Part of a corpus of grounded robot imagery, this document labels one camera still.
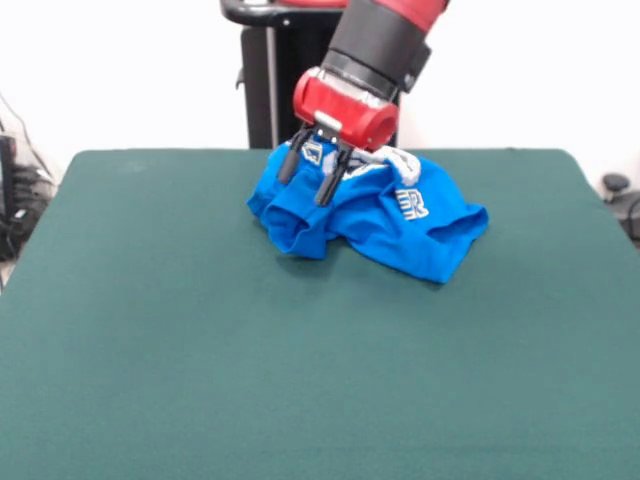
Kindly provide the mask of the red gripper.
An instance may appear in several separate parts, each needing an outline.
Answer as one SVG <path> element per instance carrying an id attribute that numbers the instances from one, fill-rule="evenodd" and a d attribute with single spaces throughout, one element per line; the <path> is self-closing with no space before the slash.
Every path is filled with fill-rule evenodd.
<path id="1" fill-rule="evenodd" d="M 354 148 L 376 151 L 386 144 L 398 127 L 399 109 L 388 101 L 322 68 L 308 69 L 298 80 L 293 94 L 296 116 L 325 137 L 337 138 L 351 147 L 341 147 L 334 165 L 316 194 L 315 202 L 327 207 L 342 181 Z M 299 152 L 311 136 L 301 128 L 292 138 L 278 172 L 278 181 L 288 184 L 299 164 Z"/>

